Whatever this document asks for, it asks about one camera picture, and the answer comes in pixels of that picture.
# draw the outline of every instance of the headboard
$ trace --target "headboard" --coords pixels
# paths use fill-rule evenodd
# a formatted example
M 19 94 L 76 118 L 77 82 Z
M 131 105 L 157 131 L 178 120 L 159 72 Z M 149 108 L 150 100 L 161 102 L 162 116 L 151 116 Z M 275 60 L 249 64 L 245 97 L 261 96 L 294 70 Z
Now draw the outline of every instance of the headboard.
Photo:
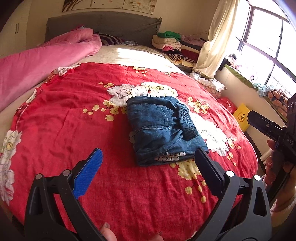
M 45 41 L 64 34 L 78 25 L 122 38 L 134 40 L 139 45 L 150 47 L 152 35 L 156 34 L 161 25 L 161 18 L 150 18 L 126 12 L 78 12 L 49 18 L 46 26 Z

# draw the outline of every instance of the window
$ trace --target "window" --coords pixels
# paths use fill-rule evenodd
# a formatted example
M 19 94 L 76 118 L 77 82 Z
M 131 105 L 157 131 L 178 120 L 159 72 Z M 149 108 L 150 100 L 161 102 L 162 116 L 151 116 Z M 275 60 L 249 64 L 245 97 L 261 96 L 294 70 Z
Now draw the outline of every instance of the window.
M 257 83 L 296 93 L 296 31 L 272 0 L 241 0 L 229 50 L 241 52 Z

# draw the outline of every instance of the striped pillow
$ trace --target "striped pillow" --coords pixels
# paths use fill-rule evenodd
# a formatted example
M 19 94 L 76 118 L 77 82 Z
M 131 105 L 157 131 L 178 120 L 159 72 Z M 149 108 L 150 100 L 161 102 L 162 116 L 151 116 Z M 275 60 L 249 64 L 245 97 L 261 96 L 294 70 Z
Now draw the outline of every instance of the striped pillow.
M 116 44 L 122 44 L 124 42 L 124 40 L 118 38 L 118 37 L 114 37 L 108 34 L 102 34 L 102 33 L 96 33 L 100 36 L 101 41 L 102 41 L 102 46 L 105 45 L 116 45 Z

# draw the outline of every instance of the curtain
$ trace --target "curtain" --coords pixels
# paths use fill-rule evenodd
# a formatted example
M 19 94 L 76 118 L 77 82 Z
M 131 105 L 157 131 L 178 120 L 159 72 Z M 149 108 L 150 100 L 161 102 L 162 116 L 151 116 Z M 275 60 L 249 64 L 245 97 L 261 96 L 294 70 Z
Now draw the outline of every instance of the curtain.
M 224 57 L 227 43 L 234 25 L 239 0 L 220 0 L 214 14 L 209 41 L 200 50 L 192 71 L 213 78 Z

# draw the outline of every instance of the denim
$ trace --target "denim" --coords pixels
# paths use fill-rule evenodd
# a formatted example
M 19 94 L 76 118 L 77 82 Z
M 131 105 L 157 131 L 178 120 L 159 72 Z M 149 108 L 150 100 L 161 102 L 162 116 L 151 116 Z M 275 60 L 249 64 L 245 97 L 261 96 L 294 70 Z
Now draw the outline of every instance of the denim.
M 127 100 L 127 116 L 134 131 L 139 166 L 161 165 L 192 158 L 198 147 L 209 152 L 194 126 L 187 106 L 172 96 L 135 96 Z M 158 156 L 185 152 L 177 161 L 157 161 Z

